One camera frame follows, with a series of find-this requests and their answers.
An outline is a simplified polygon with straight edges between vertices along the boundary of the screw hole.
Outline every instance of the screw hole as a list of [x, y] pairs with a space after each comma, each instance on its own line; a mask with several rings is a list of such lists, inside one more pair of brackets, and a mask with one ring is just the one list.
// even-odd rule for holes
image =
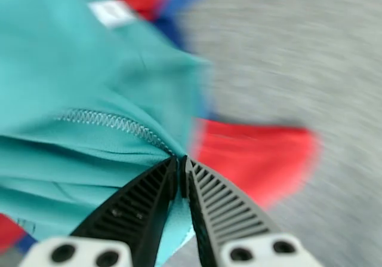
[[98, 267], [112, 267], [117, 263], [119, 255], [115, 251], [106, 251], [98, 256], [96, 264]]
[[235, 248], [231, 251], [233, 261], [249, 261], [253, 258], [252, 253], [244, 248]]
[[296, 249], [292, 244], [286, 241], [277, 241], [273, 245], [273, 249], [276, 253], [295, 253]]
[[76, 248], [73, 245], [61, 245], [53, 251], [51, 258], [55, 263], [62, 263], [72, 258], [75, 251]]

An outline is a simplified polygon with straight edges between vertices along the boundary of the teal fabric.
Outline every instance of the teal fabric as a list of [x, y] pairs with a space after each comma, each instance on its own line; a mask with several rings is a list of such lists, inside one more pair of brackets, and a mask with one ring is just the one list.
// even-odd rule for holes
[[[0, 0], [0, 213], [32, 222], [38, 240], [69, 234], [192, 140], [204, 62], [142, 20], [106, 27], [88, 7], [94, 1], [102, 0]], [[78, 109], [128, 119], [143, 136], [65, 117]], [[158, 266], [191, 225], [178, 195]]]

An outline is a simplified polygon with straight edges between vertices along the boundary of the ribbed gripper pad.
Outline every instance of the ribbed gripper pad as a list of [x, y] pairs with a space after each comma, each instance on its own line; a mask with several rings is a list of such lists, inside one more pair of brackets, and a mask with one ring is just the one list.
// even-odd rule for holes
[[280, 231], [245, 193], [216, 171], [188, 157], [182, 167], [182, 195], [190, 201], [202, 266], [220, 266], [220, 249], [229, 241]]

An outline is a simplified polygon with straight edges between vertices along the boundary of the white label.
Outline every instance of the white label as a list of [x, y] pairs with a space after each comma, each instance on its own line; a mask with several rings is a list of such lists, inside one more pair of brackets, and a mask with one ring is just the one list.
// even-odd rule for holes
[[135, 20], [134, 14], [124, 1], [96, 1], [88, 5], [98, 20], [109, 28], [123, 26]]

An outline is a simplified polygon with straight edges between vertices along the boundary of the gray fabric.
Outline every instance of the gray fabric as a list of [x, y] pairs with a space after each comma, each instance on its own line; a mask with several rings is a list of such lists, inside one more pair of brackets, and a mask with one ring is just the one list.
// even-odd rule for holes
[[273, 218], [327, 267], [381, 266], [382, 0], [204, 0], [186, 18], [220, 113], [321, 139], [314, 176]]
[[9, 249], [7, 252], [0, 254], [0, 267], [16, 267], [22, 256], [16, 249]]

